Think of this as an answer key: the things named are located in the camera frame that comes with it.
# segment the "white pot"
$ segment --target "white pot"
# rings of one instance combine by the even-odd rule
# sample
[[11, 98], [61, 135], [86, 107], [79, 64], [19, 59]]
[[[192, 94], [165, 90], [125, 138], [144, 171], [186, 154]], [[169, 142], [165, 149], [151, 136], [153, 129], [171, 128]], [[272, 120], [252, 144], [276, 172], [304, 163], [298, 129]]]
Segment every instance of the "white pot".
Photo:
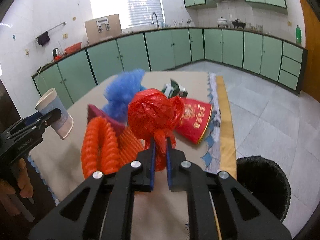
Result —
[[222, 18], [222, 17], [217, 20], [217, 23], [218, 23], [218, 25], [228, 25], [227, 19]]

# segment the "kettle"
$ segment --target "kettle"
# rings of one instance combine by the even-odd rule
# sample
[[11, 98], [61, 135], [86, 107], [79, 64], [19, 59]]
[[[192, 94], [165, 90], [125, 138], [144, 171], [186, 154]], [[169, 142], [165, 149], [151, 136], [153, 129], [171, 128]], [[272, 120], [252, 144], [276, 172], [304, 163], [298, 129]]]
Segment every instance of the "kettle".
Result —
[[57, 56], [61, 56], [61, 52], [58, 48], [55, 48], [53, 51], [52, 51], [52, 55], [53, 55], [53, 58], [57, 57]]

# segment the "tiled floor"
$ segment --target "tiled floor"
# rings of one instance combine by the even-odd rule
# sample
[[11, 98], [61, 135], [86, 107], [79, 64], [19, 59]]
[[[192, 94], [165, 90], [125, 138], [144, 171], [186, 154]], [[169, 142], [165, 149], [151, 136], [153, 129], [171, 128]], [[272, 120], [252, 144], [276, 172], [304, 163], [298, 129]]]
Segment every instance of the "tiled floor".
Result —
[[261, 155], [278, 163], [291, 186], [283, 224], [294, 237], [320, 200], [320, 103], [243, 71], [198, 62], [179, 71], [222, 75], [232, 113], [237, 158]]

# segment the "green packet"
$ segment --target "green packet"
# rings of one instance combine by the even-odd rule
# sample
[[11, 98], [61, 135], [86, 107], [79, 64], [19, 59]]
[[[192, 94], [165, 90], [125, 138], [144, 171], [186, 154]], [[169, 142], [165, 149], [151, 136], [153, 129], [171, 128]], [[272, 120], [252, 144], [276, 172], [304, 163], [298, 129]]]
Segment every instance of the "green packet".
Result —
[[164, 93], [167, 98], [172, 98], [175, 96], [186, 98], [188, 95], [188, 92], [184, 89], [184, 87], [175, 82], [173, 79], [170, 79], [169, 84], [164, 85], [164, 88], [161, 90], [161, 92]]

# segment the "blue feather duster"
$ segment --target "blue feather duster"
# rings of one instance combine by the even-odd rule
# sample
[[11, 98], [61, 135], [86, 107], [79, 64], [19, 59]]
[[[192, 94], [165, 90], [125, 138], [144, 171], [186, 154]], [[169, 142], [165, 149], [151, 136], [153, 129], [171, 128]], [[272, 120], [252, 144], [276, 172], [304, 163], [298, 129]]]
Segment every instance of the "blue feather duster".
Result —
[[127, 121], [129, 103], [137, 92], [146, 89], [141, 85], [144, 73], [143, 69], [135, 69], [119, 74], [105, 89], [104, 97], [108, 103], [102, 110], [118, 122]]

